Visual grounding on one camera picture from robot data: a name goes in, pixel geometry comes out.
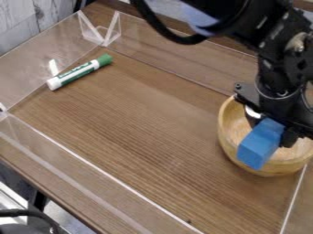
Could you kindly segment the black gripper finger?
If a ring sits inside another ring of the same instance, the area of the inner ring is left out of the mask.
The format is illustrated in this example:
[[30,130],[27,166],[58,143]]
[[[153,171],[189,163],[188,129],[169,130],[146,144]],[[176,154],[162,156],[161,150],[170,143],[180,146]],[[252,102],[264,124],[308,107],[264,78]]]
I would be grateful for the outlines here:
[[292,148],[300,136],[301,136],[300,132],[295,128],[288,127],[281,135],[280,146],[285,148]]
[[255,127],[265,118],[264,113],[248,105],[245,106],[245,116],[251,127]]

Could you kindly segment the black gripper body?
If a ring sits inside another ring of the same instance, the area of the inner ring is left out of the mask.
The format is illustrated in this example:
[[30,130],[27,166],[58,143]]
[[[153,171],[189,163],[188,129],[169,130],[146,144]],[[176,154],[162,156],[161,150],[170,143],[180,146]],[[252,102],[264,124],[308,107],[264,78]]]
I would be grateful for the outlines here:
[[239,82],[235,98],[256,112],[264,114],[303,137],[313,137],[313,110],[308,107],[304,88],[285,97],[273,97],[261,92],[256,83]]

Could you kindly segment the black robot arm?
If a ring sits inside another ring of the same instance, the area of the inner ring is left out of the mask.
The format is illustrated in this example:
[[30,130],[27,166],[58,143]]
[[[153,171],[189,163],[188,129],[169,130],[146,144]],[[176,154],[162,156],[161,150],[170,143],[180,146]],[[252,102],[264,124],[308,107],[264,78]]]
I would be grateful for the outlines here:
[[313,138],[313,26],[291,0],[182,0],[202,37],[225,35],[257,54],[256,81],[235,86],[237,100],[285,126],[280,145]]

